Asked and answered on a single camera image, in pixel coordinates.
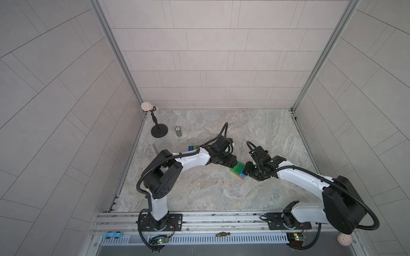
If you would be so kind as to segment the dark green lego brick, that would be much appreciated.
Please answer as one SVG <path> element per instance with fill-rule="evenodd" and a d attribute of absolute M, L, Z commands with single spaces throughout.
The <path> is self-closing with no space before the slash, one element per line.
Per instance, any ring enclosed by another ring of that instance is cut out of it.
<path fill-rule="evenodd" d="M 238 177 L 242 173 L 241 167 L 237 167 L 237 166 L 234 168 L 230 168 L 230 171 Z"/>
<path fill-rule="evenodd" d="M 245 165 L 243 163 L 238 162 L 233 168 L 230 168 L 230 171 L 237 176 L 241 176 L 244 169 Z"/>

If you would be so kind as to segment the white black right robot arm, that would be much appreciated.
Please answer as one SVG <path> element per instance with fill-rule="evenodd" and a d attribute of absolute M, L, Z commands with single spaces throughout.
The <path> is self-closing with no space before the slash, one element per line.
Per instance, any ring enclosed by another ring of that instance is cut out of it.
<path fill-rule="evenodd" d="M 349 179 L 322 176 L 293 165 L 281 156 L 271 157 L 261 146 L 247 142 L 251 162 L 244 174 L 257 180 L 269 178 L 289 181 L 317 196 L 319 203 L 293 201 L 283 210 L 281 219 L 286 228 L 294 229 L 302 223 L 332 225 L 336 230 L 350 235 L 355 229 L 377 230 L 380 221 L 368 207 Z"/>

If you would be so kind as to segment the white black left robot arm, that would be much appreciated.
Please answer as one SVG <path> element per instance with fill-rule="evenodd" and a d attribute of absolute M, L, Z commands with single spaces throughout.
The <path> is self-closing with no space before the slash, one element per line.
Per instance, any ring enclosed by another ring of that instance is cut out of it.
<path fill-rule="evenodd" d="M 148 213 L 155 221 L 163 220 L 168 214 L 167 195 L 184 171 L 209 164 L 233 168 L 237 165 L 233 155 L 233 139 L 220 135 L 196 150 L 172 154 L 162 150 L 142 172 L 136 190 L 148 200 Z"/>

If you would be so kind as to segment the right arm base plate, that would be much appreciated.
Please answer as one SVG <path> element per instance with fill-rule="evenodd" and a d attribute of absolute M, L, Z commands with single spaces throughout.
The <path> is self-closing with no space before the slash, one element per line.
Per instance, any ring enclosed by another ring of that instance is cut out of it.
<path fill-rule="evenodd" d="M 311 223 L 299 223 L 291 214 L 282 212 L 268 212 L 259 217 L 268 223 L 269 230 L 302 230 L 312 229 Z"/>

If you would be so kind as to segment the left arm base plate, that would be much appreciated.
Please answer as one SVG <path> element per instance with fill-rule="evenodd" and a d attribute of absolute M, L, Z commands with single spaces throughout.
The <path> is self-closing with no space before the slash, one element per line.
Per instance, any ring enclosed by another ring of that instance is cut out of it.
<path fill-rule="evenodd" d="M 169 213 L 161 220 L 155 220 L 150 213 L 143 213 L 137 224 L 141 231 L 181 231 L 182 222 L 182 214 Z"/>

